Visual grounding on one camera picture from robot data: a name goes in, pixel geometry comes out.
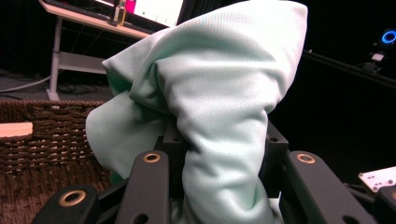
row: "blue light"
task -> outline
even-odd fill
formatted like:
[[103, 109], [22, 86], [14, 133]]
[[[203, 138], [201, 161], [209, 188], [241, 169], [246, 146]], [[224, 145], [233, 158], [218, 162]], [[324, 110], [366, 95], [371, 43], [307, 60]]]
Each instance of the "blue light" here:
[[387, 31], [382, 35], [381, 39], [384, 44], [392, 44], [396, 40], [396, 31]]

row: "black background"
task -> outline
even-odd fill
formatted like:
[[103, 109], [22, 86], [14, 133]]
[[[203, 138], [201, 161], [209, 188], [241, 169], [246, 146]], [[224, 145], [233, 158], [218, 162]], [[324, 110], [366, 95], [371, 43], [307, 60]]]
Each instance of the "black background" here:
[[[238, 1], [207, 2], [195, 13]], [[342, 63], [370, 62], [374, 42], [385, 29], [396, 28], [392, 0], [298, 2], [309, 10], [304, 48]], [[54, 24], [55, 17], [37, 1], [1, 1], [0, 67], [46, 77]], [[85, 52], [100, 33], [84, 27], [78, 38], [80, 25], [65, 22], [64, 26], [62, 50]], [[106, 32], [100, 36], [87, 54], [107, 58], [137, 41]], [[388, 62], [394, 68], [396, 63]], [[394, 76], [392, 69], [382, 72]], [[343, 181], [359, 182], [359, 172], [396, 165], [395, 101], [393, 88], [303, 57], [292, 87], [270, 119], [290, 141], [291, 150], [314, 152]]]

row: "desk leg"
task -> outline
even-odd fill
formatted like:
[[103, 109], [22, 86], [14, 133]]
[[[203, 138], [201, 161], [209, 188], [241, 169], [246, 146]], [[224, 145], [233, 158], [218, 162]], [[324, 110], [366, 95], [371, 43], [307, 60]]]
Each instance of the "desk leg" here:
[[55, 37], [52, 49], [52, 66], [50, 71], [50, 83], [49, 89], [47, 89], [47, 95], [52, 101], [59, 101], [58, 93], [56, 92], [58, 84], [58, 66], [59, 66], [59, 49], [61, 45], [61, 33], [62, 33], [62, 18], [57, 17], [55, 27]]

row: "small bottle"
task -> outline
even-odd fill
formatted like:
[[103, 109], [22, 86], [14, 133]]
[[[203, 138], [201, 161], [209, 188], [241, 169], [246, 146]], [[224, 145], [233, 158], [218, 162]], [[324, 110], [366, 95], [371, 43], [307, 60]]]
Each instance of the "small bottle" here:
[[125, 1], [126, 0], [120, 0], [119, 5], [116, 7], [116, 12], [114, 13], [114, 21], [118, 25], [123, 25], [125, 21], [125, 14], [126, 14]]

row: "fabric fold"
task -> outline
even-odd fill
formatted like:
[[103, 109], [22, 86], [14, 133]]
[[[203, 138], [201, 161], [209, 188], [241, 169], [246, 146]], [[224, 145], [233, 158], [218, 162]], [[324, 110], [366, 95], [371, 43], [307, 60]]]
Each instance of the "fabric fold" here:
[[104, 61], [117, 96], [87, 119], [92, 150], [127, 177], [166, 121], [189, 142], [174, 223], [272, 223], [258, 173], [267, 114], [290, 87], [305, 6], [252, 0], [186, 21]]

